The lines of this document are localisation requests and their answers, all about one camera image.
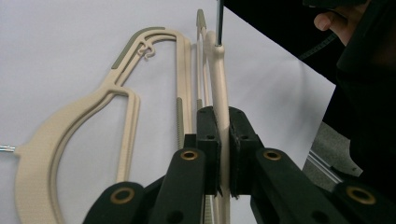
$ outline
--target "white paper sheet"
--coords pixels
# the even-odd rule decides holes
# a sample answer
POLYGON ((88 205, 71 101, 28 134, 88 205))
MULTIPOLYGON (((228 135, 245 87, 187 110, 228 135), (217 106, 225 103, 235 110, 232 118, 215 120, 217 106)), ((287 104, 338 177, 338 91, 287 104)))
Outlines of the white paper sheet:
MULTIPOLYGON (((215 30, 215 0, 0 1, 0 143, 27 143, 51 114, 93 92, 136 31, 180 31, 196 50, 196 12, 215 30)), ((223 44, 230 106, 243 110, 264 145, 299 167, 334 85, 225 8, 223 44)), ((165 174, 177 149, 175 43, 155 45, 125 86, 141 98, 131 181, 165 174)), ((195 61, 192 61, 195 74, 195 61)), ((58 197, 66 223, 81 223, 114 184, 126 101, 116 97, 69 141, 59 166, 58 197)), ((18 158, 0 153, 0 223, 19 223, 14 202, 18 158)), ((232 202, 233 223, 255 223, 248 197, 232 202)))

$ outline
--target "screw hole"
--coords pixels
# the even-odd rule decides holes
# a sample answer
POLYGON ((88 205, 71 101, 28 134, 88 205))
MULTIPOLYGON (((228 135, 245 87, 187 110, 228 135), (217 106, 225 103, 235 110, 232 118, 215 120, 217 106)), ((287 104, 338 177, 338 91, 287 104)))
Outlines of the screw hole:
POLYGON ((123 204, 131 201, 133 197, 134 197, 133 189, 119 188, 111 194, 110 201, 115 204, 123 204))
POLYGON ((363 204, 375 204, 375 196, 365 189, 358 187, 348 186, 346 187, 346 194, 358 203, 363 204))

